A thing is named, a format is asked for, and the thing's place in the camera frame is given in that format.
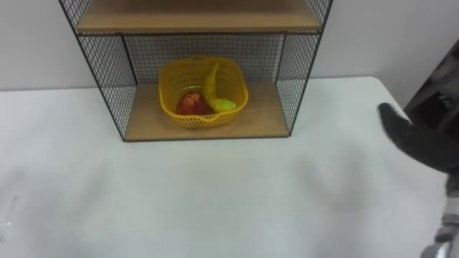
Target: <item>wire mesh panel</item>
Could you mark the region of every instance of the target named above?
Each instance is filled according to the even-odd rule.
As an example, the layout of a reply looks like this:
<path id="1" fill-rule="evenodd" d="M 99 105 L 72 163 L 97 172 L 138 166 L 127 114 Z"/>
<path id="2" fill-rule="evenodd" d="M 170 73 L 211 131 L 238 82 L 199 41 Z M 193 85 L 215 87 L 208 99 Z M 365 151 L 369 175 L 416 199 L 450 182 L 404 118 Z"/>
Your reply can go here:
<path id="1" fill-rule="evenodd" d="M 333 0 L 305 0 L 305 2 L 321 22 L 322 26 L 325 25 Z"/>
<path id="2" fill-rule="evenodd" d="M 93 0 L 60 0 L 64 13 L 66 13 L 73 29 L 78 25 L 81 17 L 92 2 Z"/>
<path id="3" fill-rule="evenodd" d="M 122 136 L 128 127 L 136 81 L 122 37 L 79 37 L 84 53 Z"/>
<path id="4" fill-rule="evenodd" d="M 185 34 L 127 36 L 126 43 L 139 82 L 158 82 L 160 69 L 193 55 L 228 57 L 251 81 L 274 81 L 278 73 L 281 34 Z"/>
<path id="5" fill-rule="evenodd" d="M 289 132 L 293 129 L 296 113 L 303 99 L 319 37 L 294 34 L 285 36 L 276 87 Z"/>

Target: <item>white wall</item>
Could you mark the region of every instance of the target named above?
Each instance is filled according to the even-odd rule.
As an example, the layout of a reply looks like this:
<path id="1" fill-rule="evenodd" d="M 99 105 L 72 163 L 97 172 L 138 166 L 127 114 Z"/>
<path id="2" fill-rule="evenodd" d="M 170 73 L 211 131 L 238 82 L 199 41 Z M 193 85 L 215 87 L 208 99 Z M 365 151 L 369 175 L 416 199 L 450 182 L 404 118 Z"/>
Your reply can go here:
<path id="1" fill-rule="evenodd" d="M 374 75 L 406 105 L 459 38 L 458 0 L 335 0 L 313 77 Z M 0 90 L 91 87 L 57 0 L 0 0 Z"/>

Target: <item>wire mesh shelf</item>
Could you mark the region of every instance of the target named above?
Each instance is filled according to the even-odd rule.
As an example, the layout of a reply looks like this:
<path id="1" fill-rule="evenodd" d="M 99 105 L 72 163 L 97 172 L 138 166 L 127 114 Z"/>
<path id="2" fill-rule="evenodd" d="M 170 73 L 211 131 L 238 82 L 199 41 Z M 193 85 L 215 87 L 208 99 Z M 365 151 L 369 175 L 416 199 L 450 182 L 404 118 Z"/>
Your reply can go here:
<path id="1" fill-rule="evenodd" d="M 266 130 L 274 125 L 265 124 L 262 126 L 268 129 L 256 128 L 247 135 L 217 133 L 209 136 L 200 132 L 189 138 L 256 138 L 291 135 L 333 2 L 333 0 L 304 1 L 321 24 L 321 29 L 317 30 L 169 34 L 79 33 L 78 23 L 93 1 L 96 0 L 59 0 L 120 136 L 125 141 L 175 139 L 170 135 L 159 138 L 132 138 L 131 126 L 148 119 L 147 115 L 142 115 L 142 118 L 135 120 L 138 117 L 136 113 L 141 109 L 136 107 L 136 103 L 140 99 L 145 102 L 145 97 L 140 94 L 153 94 L 145 92 L 153 92 L 151 88 L 158 82 L 159 70 L 167 62 L 196 54 L 228 57 L 236 61 L 249 85 L 259 85 L 253 89 L 256 92 L 254 94 L 271 92 L 268 87 L 273 88 L 274 97 L 260 96 L 259 101 L 269 100 L 271 104 L 266 105 L 278 105 L 285 133 L 269 133 Z M 259 87 L 266 87 L 266 90 L 260 90 Z M 254 113 L 255 110 L 261 112 L 264 108 L 258 104 L 255 103 L 252 107 Z M 263 133 L 257 134 L 257 131 L 262 130 Z"/>

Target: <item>black metal frame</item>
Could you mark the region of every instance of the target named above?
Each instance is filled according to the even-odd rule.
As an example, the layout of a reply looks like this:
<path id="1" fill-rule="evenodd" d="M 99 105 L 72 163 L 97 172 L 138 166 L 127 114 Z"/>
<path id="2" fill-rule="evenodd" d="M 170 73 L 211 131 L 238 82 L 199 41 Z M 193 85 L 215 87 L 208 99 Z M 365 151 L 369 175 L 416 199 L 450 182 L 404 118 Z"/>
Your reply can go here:
<path id="1" fill-rule="evenodd" d="M 157 82 L 162 65 L 192 54 L 229 57 L 247 81 L 273 81 L 290 136 L 333 3 L 304 0 L 322 24 L 318 31 L 82 34 L 76 26 L 93 0 L 58 1 L 124 141 L 136 86 Z"/>

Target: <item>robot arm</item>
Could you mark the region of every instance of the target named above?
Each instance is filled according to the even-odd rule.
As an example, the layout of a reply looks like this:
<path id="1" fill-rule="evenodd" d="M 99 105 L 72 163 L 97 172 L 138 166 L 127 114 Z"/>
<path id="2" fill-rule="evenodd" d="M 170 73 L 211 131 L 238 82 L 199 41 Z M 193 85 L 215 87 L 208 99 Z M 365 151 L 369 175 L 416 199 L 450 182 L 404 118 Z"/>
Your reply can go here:
<path id="1" fill-rule="evenodd" d="M 399 116 L 387 103 L 378 107 L 387 136 L 405 154 L 426 166 L 448 174 L 442 226 L 435 244 L 425 248 L 421 258 L 459 258 L 459 143 Z"/>

